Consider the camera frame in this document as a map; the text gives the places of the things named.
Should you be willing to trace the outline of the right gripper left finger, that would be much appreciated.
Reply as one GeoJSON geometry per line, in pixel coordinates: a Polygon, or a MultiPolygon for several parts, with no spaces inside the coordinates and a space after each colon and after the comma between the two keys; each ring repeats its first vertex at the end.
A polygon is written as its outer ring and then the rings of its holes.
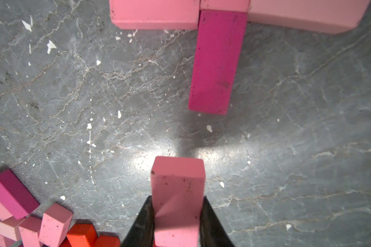
{"type": "Polygon", "coordinates": [[[154,229],[155,215],[152,196],[148,196],[120,247],[153,247],[154,229]]]}

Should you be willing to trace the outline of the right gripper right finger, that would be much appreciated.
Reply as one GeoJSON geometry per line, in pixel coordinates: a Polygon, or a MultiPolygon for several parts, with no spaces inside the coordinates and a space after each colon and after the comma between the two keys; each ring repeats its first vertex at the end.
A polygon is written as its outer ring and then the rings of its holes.
{"type": "Polygon", "coordinates": [[[200,243],[202,247],[235,247],[206,196],[200,216],[200,243]]]}

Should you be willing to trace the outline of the pink block carried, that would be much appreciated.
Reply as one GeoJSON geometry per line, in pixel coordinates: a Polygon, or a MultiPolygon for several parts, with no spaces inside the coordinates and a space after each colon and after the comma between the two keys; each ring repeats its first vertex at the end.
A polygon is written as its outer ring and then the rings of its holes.
{"type": "Polygon", "coordinates": [[[195,0],[112,0],[110,17],[121,29],[195,30],[200,1],[195,0]]]}
{"type": "Polygon", "coordinates": [[[247,20],[340,34],[356,28],[370,0],[262,0],[251,1],[247,20]]]}

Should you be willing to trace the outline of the red block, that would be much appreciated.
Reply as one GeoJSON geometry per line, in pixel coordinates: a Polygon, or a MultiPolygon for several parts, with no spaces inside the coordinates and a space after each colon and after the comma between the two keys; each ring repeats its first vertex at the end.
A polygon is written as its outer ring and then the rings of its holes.
{"type": "Polygon", "coordinates": [[[97,238],[94,247],[120,247],[120,245],[118,237],[101,235],[97,238]]]}
{"type": "Polygon", "coordinates": [[[98,239],[92,224],[74,224],[60,247],[93,247],[98,239]]]}

